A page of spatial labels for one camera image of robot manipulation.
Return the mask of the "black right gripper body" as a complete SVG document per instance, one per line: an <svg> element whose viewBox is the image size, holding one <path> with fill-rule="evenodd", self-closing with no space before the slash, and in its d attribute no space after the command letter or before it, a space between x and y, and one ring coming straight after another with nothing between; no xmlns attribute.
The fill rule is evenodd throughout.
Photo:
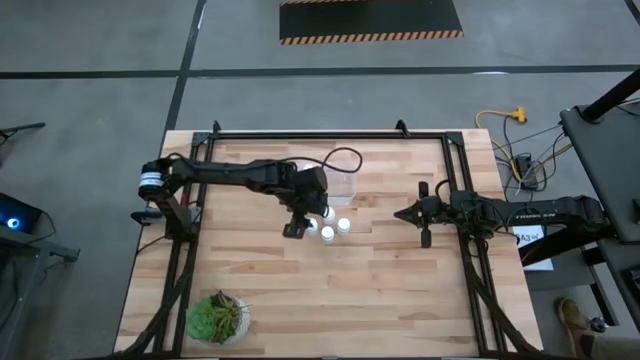
<svg viewBox="0 0 640 360"><path fill-rule="evenodd" d="M421 199L422 228L427 229L432 224L452 224L449 207L437 196L427 196Z"/></svg>

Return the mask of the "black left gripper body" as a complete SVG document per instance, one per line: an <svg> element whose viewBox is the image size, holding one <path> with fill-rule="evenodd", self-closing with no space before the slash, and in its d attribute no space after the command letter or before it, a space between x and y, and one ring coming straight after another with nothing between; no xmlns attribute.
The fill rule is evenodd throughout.
<svg viewBox="0 0 640 360"><path fill-rule="evenodd" d="M328 204L328 183L324 169L311 167L295 172L292 191L293 194L286 201L287 208L293 213L315 214L320 203Z"/></svg>

